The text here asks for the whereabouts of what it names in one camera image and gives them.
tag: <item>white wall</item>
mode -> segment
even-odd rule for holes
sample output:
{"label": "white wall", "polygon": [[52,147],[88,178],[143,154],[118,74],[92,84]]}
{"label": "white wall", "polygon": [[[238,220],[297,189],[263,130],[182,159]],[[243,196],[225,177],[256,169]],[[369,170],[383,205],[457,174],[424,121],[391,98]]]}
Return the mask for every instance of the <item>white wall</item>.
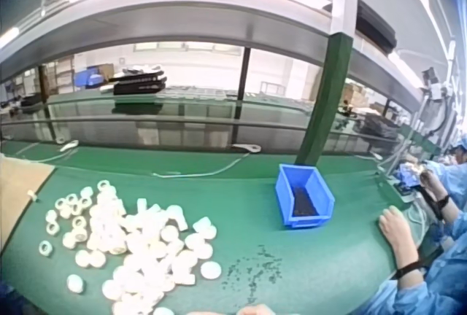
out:
{"label": "white wall", "polygon": [[[127,66],[163,66],[167,85],[193,85],[200,88],[237,90],[242,56],[209,51],[134,51],[133,44],[107,47],[76,54],[75,71],[101,63],[113,63],[115,72]],[[252,50],[245,91],[259,93],[262,82],[282,85],[288,98],[302,98],[309,70],[317,66],[261,50]]]}

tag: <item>black wristband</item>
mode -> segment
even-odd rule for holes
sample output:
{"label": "black wristband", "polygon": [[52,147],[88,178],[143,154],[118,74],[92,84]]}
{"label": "black wristband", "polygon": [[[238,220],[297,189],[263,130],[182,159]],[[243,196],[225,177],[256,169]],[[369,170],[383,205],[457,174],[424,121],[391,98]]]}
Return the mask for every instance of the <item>black wristband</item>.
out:
{"label": "black wristband", "polygon": [[448,202],[449,202],[449,195],[446,195],[445,198],[438,201],[436,204],[438,205],[438,208],[441,211],[447,205]]}
{"label": "black wristband", "polygon": [[403,277],[404,275],[410,273],[411,271],[413,270],[417,270],[417,269],[420,269],[422,267],[422,263],[417,260],[416,262],[413,262],[411,264],[408,264],[406,266],[404,266],[403,268],[397,270],[395,272],[395,278],[397,280],[399,280],[401,277]]}

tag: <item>hand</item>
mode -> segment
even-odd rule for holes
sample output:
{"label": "hand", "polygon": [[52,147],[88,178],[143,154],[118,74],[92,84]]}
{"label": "hand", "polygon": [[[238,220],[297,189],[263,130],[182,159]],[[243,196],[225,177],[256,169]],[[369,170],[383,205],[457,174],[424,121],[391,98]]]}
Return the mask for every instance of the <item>hand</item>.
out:
{"label": "hand", "polygon": [[260,304],[259,306],[247,306],[241,309],[237,315],[274,315],[274,312],[264,304]]}
{"label": "hand", "polygon": [[424,170],[420,174],[420,184],[429,189],[435,196],[435,200],[439,201],[446,197],[447,191],[434,172]]}
{"label": "hand", "polygon": [[[189,313],[188,315],[222,315],[222,314],[200,311],[200,312]],[[265,306],[264,304],[261,304],[259,306],[247,306],[241,309],[237,313],[237,315],[274,315],[274,312],[270,308]]]}
{"label": "hand", "polygon": [[418,260],[417,247],[409,223],[401,211],[394,206],[385,209],[379,217],[379,228],[393,248],[398,268]]}

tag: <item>blue protective gown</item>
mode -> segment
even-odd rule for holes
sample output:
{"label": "blue protective gown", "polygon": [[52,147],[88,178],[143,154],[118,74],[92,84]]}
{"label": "blue protective gown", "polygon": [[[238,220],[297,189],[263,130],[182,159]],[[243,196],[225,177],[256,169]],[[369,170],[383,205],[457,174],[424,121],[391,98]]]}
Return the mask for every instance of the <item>blue protective gown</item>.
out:
{"label": "blue protective gown", "polygon": [[398,291],[397,281],[387,281],[353,314],[464,314],[467,309],[466,213],[461,213],[452,226],[452,238],[456,241],[454,246],[433,262],[425,282]]}
{"label": "blue protective gown", "polygon": [[446,166],[429,160],[426,168],[437,175],[460,210],[467,208],[467,163]]}

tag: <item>metal shelf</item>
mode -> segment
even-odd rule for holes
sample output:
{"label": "metal shelf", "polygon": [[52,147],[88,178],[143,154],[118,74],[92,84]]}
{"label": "metal shelf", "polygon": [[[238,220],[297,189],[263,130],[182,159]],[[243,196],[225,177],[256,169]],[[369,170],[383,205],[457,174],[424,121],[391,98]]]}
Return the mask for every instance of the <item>metal shelf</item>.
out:
{"label": "metal shelf", "polygon": [[[38,63],[147,41],[233,44],[321,66],[329,13],[291,0],[84,0],[63,6],[0,51],[1,80]],[[422,93],[371,43],[354,41],[349,78],[418,110]]]}

